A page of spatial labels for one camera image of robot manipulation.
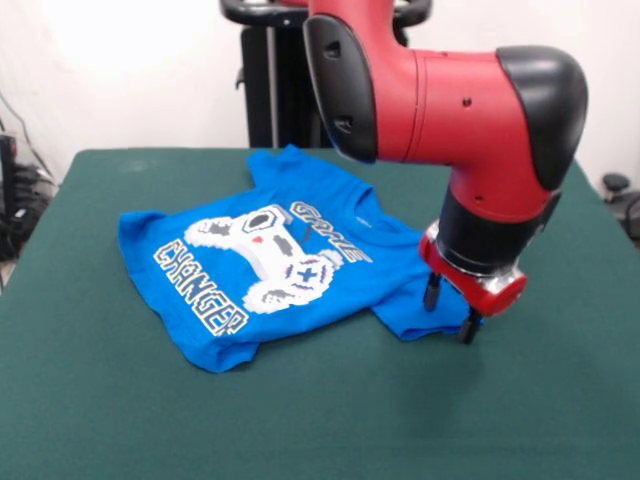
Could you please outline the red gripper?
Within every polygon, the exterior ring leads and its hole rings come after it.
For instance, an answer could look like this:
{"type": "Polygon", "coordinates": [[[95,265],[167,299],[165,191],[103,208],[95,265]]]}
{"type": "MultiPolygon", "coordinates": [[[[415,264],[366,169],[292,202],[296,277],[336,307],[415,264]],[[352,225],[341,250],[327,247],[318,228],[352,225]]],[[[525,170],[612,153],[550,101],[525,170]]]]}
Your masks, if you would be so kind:
{"type": "Polygon", "coordinates": [[[478,333],[484,317],[492,317],[506,311],[523,293],[528,277],[515,264],[503,272],[489,276],[469,273],[451,264],[437,246],[439,221],[435,220],[424,232],[419,251],[431,269],[423,305],[426,311],[436,309],[441,281],[447,280],[471,307],[458,332],[458,340],[470,345],[478,333]]]}

